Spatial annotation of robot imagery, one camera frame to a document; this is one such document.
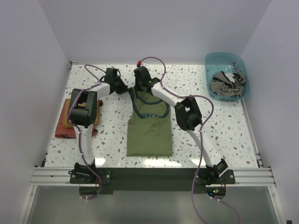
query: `red connector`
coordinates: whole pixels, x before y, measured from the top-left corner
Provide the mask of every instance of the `red connector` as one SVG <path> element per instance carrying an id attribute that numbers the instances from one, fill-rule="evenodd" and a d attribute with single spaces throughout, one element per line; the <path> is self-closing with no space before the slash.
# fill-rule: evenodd
<path id="1" fill-rule="evenodd" d="M 140 66 L 141 66 L 141 63 L 142 63 L 141 61 L 138 61 L 138 62 L 137 62 L 137 67 L 140 67 Z"/>

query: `folded towel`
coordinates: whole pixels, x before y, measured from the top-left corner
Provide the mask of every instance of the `folded towel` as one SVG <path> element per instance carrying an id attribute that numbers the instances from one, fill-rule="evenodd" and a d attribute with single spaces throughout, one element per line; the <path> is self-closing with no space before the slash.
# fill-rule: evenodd
<path id="1" fill-rule="evenodd" d="M 61 138 L 61 139 L 75 139 L 76 138 L 75 129 L 74 128 L 64 128 L 62 125 L 62 119 L 64 117 L 64 112 L 68 111 L 68 107 L 66 107 L 67 100 L 70 100 L 70 99 L 66 99 L 64 102 L 64 106 L 60 113 L 58 124 L 56 126 L 55 137 Z M 97 133 L 98 133 L 98 130 L 95 129 L 95 125 L 93 125 L 92 136 L 95 136 Z"/>
<path id="2" fill-rule="evenodd" d="M 70 106 L 70 101 L 71 99 L 66 99 L 65 100 L 65 107 L 67 108 L 66 110 L 64 110 L 64 115 L 63 115 L 63 118 L 62 118 L 62 126 L 64 128 L 73 128 L 73 125 L 69 125 L 66 121 L 67 119 L 67 112 L 69 110 L 69 106 Z M 94 122 L 95 125 L 98 125 L 100 123 L 100 104 L 101 104 L 101 100 L 98 100 L 97 102 L 97 118 Z"/>

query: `red cloth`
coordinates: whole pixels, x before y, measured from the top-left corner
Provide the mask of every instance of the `red cloth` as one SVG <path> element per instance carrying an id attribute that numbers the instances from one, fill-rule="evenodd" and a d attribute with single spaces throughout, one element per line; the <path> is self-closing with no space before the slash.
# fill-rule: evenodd
<path id="1" fill-rule="evenodd" d="M 62 125 L 64 110 L 65 110 L 65 102 L 64 102 L 62 111 L 60 113 L 60 117 L 59 117 L 58 124 L 57 124 L 56 131 L 55 131 L 55 137 L 61 138 L 61 139 L 75 139 L 76 138 L 75 129 L 74 128 L 64 128 Z M 95 129 L 95 125 L 93 125 L 92 136 L 95 136 L 97 133 L 98 133 L 98 130 Z"/>

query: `blue plastic bin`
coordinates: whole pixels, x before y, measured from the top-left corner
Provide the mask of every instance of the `blue plastic bin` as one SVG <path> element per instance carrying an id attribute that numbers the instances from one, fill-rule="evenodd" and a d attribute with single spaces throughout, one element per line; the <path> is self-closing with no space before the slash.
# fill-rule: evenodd
<path id="1" fill-rule="evenodd" d="M 249 83 L 245 66 L 243 60 L 239 56 L 230 53 L 210 53 L 205 58 L 205 65 L 206 85 L 211 97 L 218 100 L 237 101 L 239 99 L 245 98 L 249 94 Z M 241 70 L 246 77 L 246 84 L 244 86 L 243 95 L 241 97 L 236 98 L 218 96 L 210 90 L 209 83 L 213 80 L 213 74 L 220 71 L 224 71 L 225 73 L 234 73 L 236 70 Z"/>

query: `green t-shirt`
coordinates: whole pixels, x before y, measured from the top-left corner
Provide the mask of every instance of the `green t-shirt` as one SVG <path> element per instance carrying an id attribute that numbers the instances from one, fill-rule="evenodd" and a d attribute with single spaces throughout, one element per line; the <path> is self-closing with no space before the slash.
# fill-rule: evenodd
<path id="1" fill-rule="evenodd" d="M 133 114 L 128 121 L 127 156 L 172 156 L 170 106 L 134 88 L 129 93 Z"/>

